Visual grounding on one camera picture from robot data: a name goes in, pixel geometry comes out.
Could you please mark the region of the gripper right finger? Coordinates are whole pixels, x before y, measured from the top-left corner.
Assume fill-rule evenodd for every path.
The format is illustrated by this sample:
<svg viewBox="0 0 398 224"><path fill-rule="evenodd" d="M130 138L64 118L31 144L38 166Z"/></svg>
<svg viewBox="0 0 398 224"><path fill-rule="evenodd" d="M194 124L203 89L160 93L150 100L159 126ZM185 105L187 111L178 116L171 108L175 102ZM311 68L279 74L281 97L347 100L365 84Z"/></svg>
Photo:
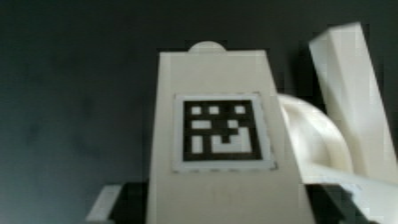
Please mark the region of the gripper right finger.
<svg viewBox="0 0 398 224"><path fill-rule="evenodd" d="M317 224L398 224L398 186L306 185Z"/></svg>

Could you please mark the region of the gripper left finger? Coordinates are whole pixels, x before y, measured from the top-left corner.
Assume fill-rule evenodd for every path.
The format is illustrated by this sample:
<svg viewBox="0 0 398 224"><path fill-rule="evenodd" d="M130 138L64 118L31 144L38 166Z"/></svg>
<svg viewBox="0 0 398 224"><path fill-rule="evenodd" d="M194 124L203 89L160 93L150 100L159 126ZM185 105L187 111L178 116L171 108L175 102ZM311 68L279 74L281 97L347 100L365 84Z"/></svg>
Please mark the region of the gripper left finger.
<svg viewBox="0 0 398 224"><path fill-rule="evenodd" d="M148 183L104 186L86 224L146 224Z"/></svg>

